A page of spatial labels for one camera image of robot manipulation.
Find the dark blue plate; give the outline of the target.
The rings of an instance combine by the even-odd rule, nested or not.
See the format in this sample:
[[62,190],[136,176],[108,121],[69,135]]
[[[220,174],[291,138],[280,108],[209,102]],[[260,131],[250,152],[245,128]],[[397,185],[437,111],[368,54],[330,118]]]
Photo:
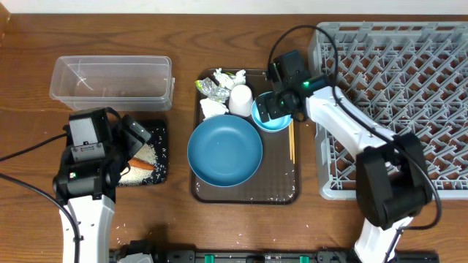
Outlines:
[[193,173],[207,184],[238,186],[259,169],[263,142],[250,122],[234,115],[218,115],[192,132],[187,158]]

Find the pale pink cup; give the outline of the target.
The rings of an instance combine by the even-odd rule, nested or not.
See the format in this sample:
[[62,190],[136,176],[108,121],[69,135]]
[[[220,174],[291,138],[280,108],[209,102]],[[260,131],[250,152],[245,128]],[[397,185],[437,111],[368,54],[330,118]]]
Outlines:
[[247,85],[235,86],[231,93],[228,102],[228,109],[231,114],[238,115],[243,118],[251,115],[253,104],[252,90]]

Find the white rice pile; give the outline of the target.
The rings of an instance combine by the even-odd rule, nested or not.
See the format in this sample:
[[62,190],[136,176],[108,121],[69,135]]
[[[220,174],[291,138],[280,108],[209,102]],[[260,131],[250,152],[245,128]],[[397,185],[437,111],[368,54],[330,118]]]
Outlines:
[[164,183],[167,180],[168,161],[165,148],[155,145],[144,145],[133,157],[154,165],[154,170],[130,167],[121,173],[120,187],[145,186]]

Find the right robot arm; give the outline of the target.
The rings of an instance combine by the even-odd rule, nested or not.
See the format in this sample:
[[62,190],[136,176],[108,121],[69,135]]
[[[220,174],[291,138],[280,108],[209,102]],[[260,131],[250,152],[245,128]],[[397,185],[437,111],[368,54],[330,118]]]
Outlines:
[[420,139],[375,123],[333,79],[312,75],[297,50],[270,58],[266,77],[273,91],[255,99],[261,121],[309,118],[355,160],[355,195],[365,218],[353,248],[355,260],[392,262],[399,238],[434,198]]

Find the light blue bowl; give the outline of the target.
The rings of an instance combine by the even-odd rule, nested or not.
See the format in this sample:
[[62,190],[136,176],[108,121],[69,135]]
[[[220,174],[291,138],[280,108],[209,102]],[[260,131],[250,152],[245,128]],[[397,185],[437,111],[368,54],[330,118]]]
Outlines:
[[292,120],[291,115],[286,115],[282,118],[277,118],[275,120],[262,123],[260,121],[260,115],[257,111],[257,105],[255,100],[252,104],[251,116],[255,124],[265,132],[279,132],[282,129],[287,128]]

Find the orange carrot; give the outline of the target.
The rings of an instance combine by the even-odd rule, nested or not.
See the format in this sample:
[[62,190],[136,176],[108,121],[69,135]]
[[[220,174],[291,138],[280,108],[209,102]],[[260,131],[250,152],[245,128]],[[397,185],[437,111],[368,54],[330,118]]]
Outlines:
[[148,162],[140,160],[140,159],[130,159],[129,165],[130,167],[136,167],[138,169],[154,170],[153,164],[149,164]]

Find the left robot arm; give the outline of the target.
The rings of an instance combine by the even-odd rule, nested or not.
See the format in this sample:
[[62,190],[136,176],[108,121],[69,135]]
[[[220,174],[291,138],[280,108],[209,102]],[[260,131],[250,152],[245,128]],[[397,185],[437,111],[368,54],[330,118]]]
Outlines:
[[53,190],[60,208],[64,262],[109,262],[116,188],[151,133],[110,107],[73,112]]

